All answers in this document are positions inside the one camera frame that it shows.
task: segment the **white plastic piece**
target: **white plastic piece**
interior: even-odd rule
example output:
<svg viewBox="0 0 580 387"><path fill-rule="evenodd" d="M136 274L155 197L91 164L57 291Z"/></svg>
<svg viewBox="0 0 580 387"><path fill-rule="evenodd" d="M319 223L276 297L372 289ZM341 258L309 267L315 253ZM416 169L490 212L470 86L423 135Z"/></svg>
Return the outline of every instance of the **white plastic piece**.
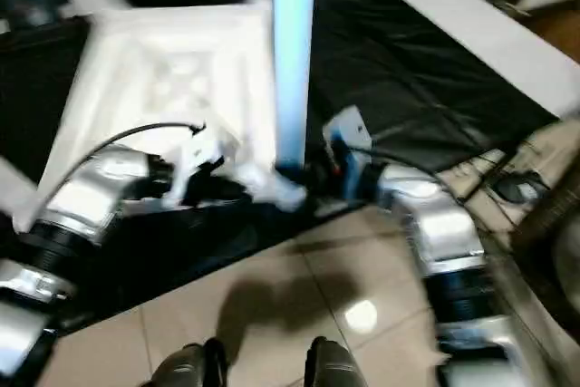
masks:
<svg viewBox="0 0 580 387"><path fill-rule="evenodd" d="M0 211L13 217L17 231L22 230L31 214L27 206L34 200L36 185L1 156L0 192Z"/></svg>
<svg viewBox="0 0 580 387"><path fill-rule="evenodd" d="M306 200L306 188L265 169L254 161L237 163L230 172L232 180L244 185L256 203L271 203L284 212L294 212Z"/></svg>
<svg viewBox="0 0 580 387"><path fill-rule="evenodd" d="M370 149L372 146L371 134L356 106L349 106L334 115L323 127L323 136L326 142L340 138L353 147Z"/></svg>
<svg viewBox="0 0 580 387"><path fill-rule="evenodd" d="M218 138L209 127L186 141L175 154L175 159L170 155L166 156L166 159L175 165L175 171L171 190L163 196L165 208L179 206L185 196L189 178L198 172L199 165L216 162L223 156Z"/></svg>
<svg viewBox="0 0 580 387"><path fill-rule="evenodd" d="M38 198L97 143L160 121L206 123L217 140L236 144L237 152L271 168L276 109L268 17L255 5L98 15ZM197 80L203 84L192 87ZM121 143L165 156L189 137L187 129L163 129Z"/></svg>

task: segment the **beige floor tile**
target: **beige floor tile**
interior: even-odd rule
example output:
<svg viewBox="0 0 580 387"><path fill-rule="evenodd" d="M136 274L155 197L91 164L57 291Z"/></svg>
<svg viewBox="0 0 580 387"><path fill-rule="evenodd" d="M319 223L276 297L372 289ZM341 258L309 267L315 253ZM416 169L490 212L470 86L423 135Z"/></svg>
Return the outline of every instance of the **beige floor tile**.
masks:
<svg viewBox="0 0 580 387"><path fill-rule="evenodd" d="M298 241L351 348L427 307L401 233Z"/></svg>
<svg viewBox="0 0 580 387"><path fill-rule="evenodd" d="M140 309L62 339L40 387L136 387L150 378Z"/></svg>
<svg viewBox="0 0 580 387"><path fill-rule="evenodd" d="M374 337L428 308L419 279L398 283L379 282L350 304L337 304L340 294L328 298L334 318L346 342L356 349Z"/></svg>
<svg viewBox="0 0 580 387"><path fill-rule="evenodd" d="M392 217L377 207L369 206L313 228L300 235L302 242L333 240L335 238L368 237L390 233L398 225Z"/></svg>
<svg viewBox="0 0 580 387"><path fill-rule="evenodd" d="M304 257L292 242L143 306L154 367L186 343L217 335L234 361L231 385L286 386L304 376L318 335L343 342Z"/></svg>
<svg viewBox="0 0 580 387"><path fill-rule="evenodd" d="M431 322L426 310L354 351L369 387L437 385L433 368L442 355Z"/></svg>

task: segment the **wooden surface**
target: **wooden surface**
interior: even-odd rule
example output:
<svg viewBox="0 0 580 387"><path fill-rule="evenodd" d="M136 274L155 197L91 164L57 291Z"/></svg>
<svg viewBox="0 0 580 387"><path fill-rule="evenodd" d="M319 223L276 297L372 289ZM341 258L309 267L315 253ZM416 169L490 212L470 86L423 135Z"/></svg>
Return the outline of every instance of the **wooden surface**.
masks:
<svg viewBox="0 0 580 387"><path fill-rule="evenodd" d="M532 17L527 26L580 63L580 9L566 8Z"/></svg>

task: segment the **styrofoam tray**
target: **styrofoam tray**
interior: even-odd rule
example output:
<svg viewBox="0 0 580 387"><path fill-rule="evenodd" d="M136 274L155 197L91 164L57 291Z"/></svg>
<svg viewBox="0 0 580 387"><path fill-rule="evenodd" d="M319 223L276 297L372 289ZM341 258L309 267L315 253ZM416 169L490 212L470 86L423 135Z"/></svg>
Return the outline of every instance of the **styrofoam tray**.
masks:
<svg viewBox="0 0 580 387"><path fill-rule="evenodd" d="M77 71L38 198L91 147L157 121L204 122L271 167L276 107L268 13L256 5L108 11L98 16ZM124 142L165 154L185 130Z"/></svg>

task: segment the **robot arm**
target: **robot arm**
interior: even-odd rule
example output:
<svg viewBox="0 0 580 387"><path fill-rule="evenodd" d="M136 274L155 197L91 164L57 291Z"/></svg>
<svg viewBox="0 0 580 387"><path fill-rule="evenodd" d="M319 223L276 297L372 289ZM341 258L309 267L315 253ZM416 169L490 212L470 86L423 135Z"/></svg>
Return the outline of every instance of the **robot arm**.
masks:
<svg viewBox="0 0 580 387"><path fill-rule="evenodd" d="M369 140L358 111L326 129L333 141ZM535 346L498 303L484 250L469 213L435 177L400 165L373 165L364 153L329 153L342 197L375 202L403 224L449 355L444 385L547 385ZM114 224L121 201L160 197L172 167L155 156L109 147L86 160L50 198L30 233L0 261L0 378L34 383L56 338L55 313L71 298Z"/></svg>
<svg viewBox="0 0 580 387"><path fill-rule="evenodd" d="M449 356L438 368L440 385L551 385L536 344L500 303L473 218L442 180L399 163L371 163L363 150L370 137L355 108L332 119L325 136L343 195L390 211L403 226L438 346Z"/></svg>
<svg viewBox="0 0 580 387"><path fill-rule="evenodd" d="M111 145L84 161L48 199L29 233L0 260L0 380L31 385L52 352L56 313L106 240L124 199L160 197L172 166Z"/></svg>

